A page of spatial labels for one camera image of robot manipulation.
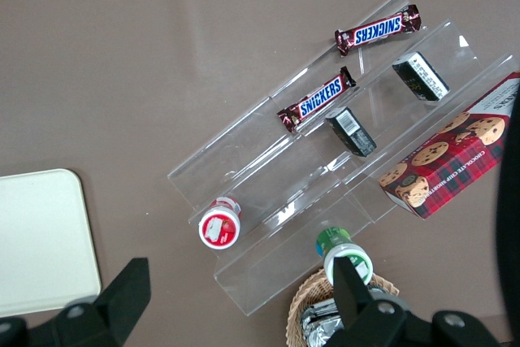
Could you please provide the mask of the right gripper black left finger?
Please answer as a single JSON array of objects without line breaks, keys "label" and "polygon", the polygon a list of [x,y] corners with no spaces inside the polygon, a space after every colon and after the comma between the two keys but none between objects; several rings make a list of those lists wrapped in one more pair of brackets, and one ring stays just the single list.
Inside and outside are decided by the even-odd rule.
[{"label": "right gripper black left finger", "polygon": [[21,317],[1,319],[2,346],[122,346],[150,303],[150,265],[134,258],[92,303],[71,305],[28,328]]}]

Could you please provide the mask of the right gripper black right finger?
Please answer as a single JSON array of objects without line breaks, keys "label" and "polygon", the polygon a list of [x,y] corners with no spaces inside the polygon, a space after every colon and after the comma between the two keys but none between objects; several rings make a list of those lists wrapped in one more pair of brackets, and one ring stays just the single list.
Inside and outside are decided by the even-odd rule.
[{"label": "right gripper black right finger", "polygon": [[424,321],[388,299],[374,299],[347,258],[334,260],[334,300],[343,323],[327,346],[499,346],[474,316],[456,310]]}]

